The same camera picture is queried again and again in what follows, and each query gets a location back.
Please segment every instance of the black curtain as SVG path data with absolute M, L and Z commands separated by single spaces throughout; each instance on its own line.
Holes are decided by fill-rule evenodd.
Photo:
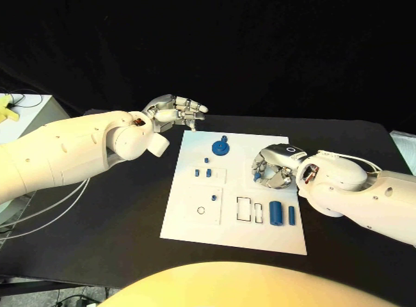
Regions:
M 212 114 L 360 119 L 416 133 L 412 4 L 95 2 L 0 4 L 6 89 L 53 94 L 75 115 L 140 110 L 173 93 Z

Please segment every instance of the robotic hand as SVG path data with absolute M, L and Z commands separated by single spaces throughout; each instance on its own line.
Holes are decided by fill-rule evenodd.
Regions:
M 347 158 L 365 162 L 365 172 Z M 267 167 L 274 171 L 264 178 Z M 381 171 L 357 157 L 319 151 L 308 154 L 287 144 L 266 147 L 253 163 L 254 181 L 283 189 L 296 177 L 299 195 L 331 217 L 345 215 L 362 227 L 416 246 L 416 176 Z
M 144 150 L 159 157 L 169 145 L 159 132 L 173 123 L 195 131 L 205 112 L 190 99 L 164 95 L 143 112 L 114 111 L 46 124 L 0 145 L 0 204 L 37 189 L 84 181 Z

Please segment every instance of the white paper sheet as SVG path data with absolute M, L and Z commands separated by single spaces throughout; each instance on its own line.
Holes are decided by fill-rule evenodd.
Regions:
M 229 153 L 219 157 L 212 144 L 228 137 Z M 297 187 L 274 190 L 254 182 L 251 163 L 260 150 L 289 143 L 287 137 L 185 131 L 177 167 L 160 237 L 306 255 Z M 212 177 L 205 176 L 212 169 Z M 251 221 L 237 220 L 237 197 L 251 199 Z M 269 203 L 280 201 L 283 226 L 270 225 Z M 263 223 L 256 223 L 256 206 L 263 208 Z M 295 207 L 296 225 L 289 225 L 289 206 Z

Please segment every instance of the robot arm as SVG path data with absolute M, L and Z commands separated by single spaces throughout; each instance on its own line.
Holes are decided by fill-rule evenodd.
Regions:
M 367 173 L 342 156 L 321 151 L 308 157 L 292 145 L 271 145 L 257 155 L 254 180 L 283 189 L 296 176 L 299 195 L 321 213 L 345 215 L 362 227 L 416 246 L 416 176 L 381 171 L 360 159 L 374 167 L 375 172 Z M 271 178 L 264 178 L 263 164 L 279 169 Z
M 157 132 L 173 123 L 195 130 L 205 112 L 199 103 L 164 95 L 143 112 L 114 111 L 46 124 L 0 145 L 0 204 L 37 189 L 84 181 L 146 150 L 159 157 L 169 141 Z

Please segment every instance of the black table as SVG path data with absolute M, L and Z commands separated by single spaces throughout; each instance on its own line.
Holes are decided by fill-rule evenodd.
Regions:
M 410 173 L 387 131 L 375 123 L 208 115 L 198 128 L 289 136 L 290 143 L 310 154 L 325 149 Z M 66 215 L 32 235 L 6 242 L 0 275 L 121 288 L 185 264 L 254 262 L 308 272 L 393 303 L 416 306 L 414 248 L 347 217 L 322 215 L 300 197 L 308 256 L 160 239 L 182 132 L 176 126 L 163 133 L 170 146 L 162 158 L 146 152 L 137 160 L 115 165 L 91 179 Z M 37 191 L 24 215 L 53 204 L 75 186 Z M 45 224 L 69 203 L 19 224 L 13 234 Z

